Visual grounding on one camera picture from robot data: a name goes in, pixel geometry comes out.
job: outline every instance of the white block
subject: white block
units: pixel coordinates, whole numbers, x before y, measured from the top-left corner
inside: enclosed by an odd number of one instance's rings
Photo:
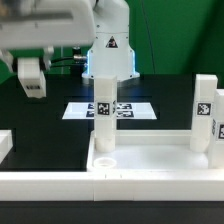
[[[96,149],[109,152],[115,149],[117,79],[97,77],[94,80],[94,130]]]
[[[223,187],[223,181],[142,179],[136,182],[134,201],[222,201]]]
[[[94,97],[117,98],[116,76],[99,76],[95,78]]]
[[[196,75],[195,100],[214,101],[217,81],[216,75]]]
[[[96,150],[99,152],[111,152],[115,149],[116,146],[116,137],[115,135],[110,138],[96,138]]]
[[[1,201],[92,201],[88,173],[0,173]]]
[[[192,136],[190,140],[190,149],[192,151],[206,152],[208,150],[217,82],[215,75],[196,76]]]
[[[10,149],[12,148],[12,133],[9,130],[0,130],[0,163],[7,156]]]
[[[133,201],[134,181],[123,179],[119,172],[95,175],[94,201]]]
[[[28,97],[46,97],[46,80],[38,58],[19,58],[18,78]]]
[[[217,90],[208,152],[210,168],[224,168],[224,90]]]
[[[112,119],[95,119],[95,137],[110,138],[116,132],[116,117]]]

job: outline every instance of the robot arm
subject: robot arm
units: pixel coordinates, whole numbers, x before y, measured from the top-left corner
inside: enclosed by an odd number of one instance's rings
[[[0,0],[0,49],[91,45],[96,0]]]
[[[95,4],[96,0],[0,0],[0,59],[12,71],[14,59],[9,49],[44,48],[48,69],[53,47],[91,45]],[[39,58],[19,58],[17,63],[26,95],[45,97]]]
[[[125,0],[99,0],[94,9],[96,40],[88,52],[88,83],[98,76],[117,76],[118,86],[139,77],[129,45],[129,6]]]

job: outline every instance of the white pillar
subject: white pillar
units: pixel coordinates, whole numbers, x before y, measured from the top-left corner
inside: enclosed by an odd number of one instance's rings
[[[116,76],[97,77],[94,80],[94,133],[96,149],[109,152],[115,149],[116,109],[117,109]]]
[[[46,80],[40,70],[39,58],[19,58],[18,78],[27,97],[46,97]]]
[[[224,168],[224,90],[217,90],[208,151],[209,168]]]
[[[215,75],[196,76],[190,140],[192,151],[206,152],[208,150],[217,82],[218,79]]]

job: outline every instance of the black table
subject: black table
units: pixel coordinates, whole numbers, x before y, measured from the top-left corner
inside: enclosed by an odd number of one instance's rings
[[[118,129],[190,129],[194,78],[141,76],[118,89],[118,102],[150,102],[158,120],[119,120]],[[85,171],[93,120],[62,120],[69,102],[93,102],[79,77],[47,77],[47,98],[26,97],[17,77],[0,85],[0,129],[13,130],[14,148],[0,171]]]

